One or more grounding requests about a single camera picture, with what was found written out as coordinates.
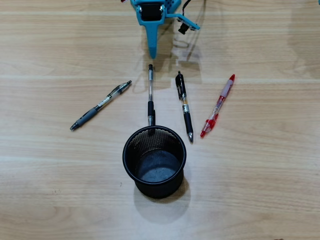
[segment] pen holder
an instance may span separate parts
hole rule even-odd
[[[128,139],[122,159],[126,172],[140,192],[159,199],[180,187],[187,151],[182,139],[171,129],[147,126]]]

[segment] red pen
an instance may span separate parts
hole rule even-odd
[[[226,83],[224,89],[222,90],[219,100],[216,102],[215,108],[213,109],[211,115],[209,116],[209,118],[205,121],[205,125],[201,131],[201,138],[203,138],[207,133],[209,133],[215,126],[216,122],[217,122],[217,118],[219,116],[219,111],[220,108],[222,106],[222,104],[224,103],[225,99],[227,98],[231,87],[234,84],[235,81],[235,77],[236,75],[232,75],[230,77],[230,79],[228,80],[228,82]]]

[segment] black rubber grip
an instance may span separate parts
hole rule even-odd
[[[154,102],[148,101],[148,116],[152,116],[154,114]]]
[[[183,114],[183,116],[184,116],[186,133],[187,133],[187,134],[188,134],[188,133],[193,133],[194,130],[193,130],[193,128],[192,128],[190,113],[187,112],[187,113]]]
[[[97,110],[95,108],[92,108],[88,112],[86,112],[82,117],[80,117],[76,122],[81,127],[83,124],[85,124],[90,119],[92,119],[97,113],[98,113]]]
[[[153,110],[152,115],[153,115],[152,125],[155,126],[156,125],[156,110]]]

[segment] pen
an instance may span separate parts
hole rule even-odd
[[[187,99],[187,92],[185,87],[184,76],[181,72],[178,72],[178,75],[175,77],[175,85],[178,90],[179,99],[182,101],[182,111],[184,117],[184,123],[186,128],[186,134],[191,143],[194,142],[194,130],[192,128],[190,110]]]
[[[149,126],[156,125],[156,111],[154,109],[154,67],[149,64],[149,101],[148,101],[148,123]]]
[[[132,81],[128,81],[125,83],[122,83],[121,85],[117,86],[115,89],[112,90],[112,92],[109,93],[106,98],[101,101],[97,106],[87,111],[82,117],[80,117],[71,127],[70,130],[74,131],[77,128],[80,128],[83,124],[88,122],[90,119],[92,119],[105,105],[110,103],[113,99],[115,99],[117,96],[122,94],[124,90],[126,90]]]
[[[230,79],[228,80],[228,82],[226,83],[224,89],[222,90],[220,97],[219,97],[219,100],[216,102],[215,108],[213,109],[209,118],[205,121],[204,127],[203,127],[203,129],[201,131],[201,135],[200,135],[201,138],[203,138],[207,133],[209,133],[214,128],[214,126],[217,122],[217,118],[219,116],[220,108],[221,108],[222,104],[224,103],[225,99],[227,98],[231,87],[234,84],[235,77],[236,77],[236,75],[233,74],[230,77]]]

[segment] cable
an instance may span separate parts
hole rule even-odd
[[[182,7],[182,15],[183,15],[183,16],[185,15],[185,8],[186,8],[186,6],[190,3],[190,1],[191,1],[191,0],[187,0],[187,1],[185,2],[185,4],[183,5],[183,7]]]

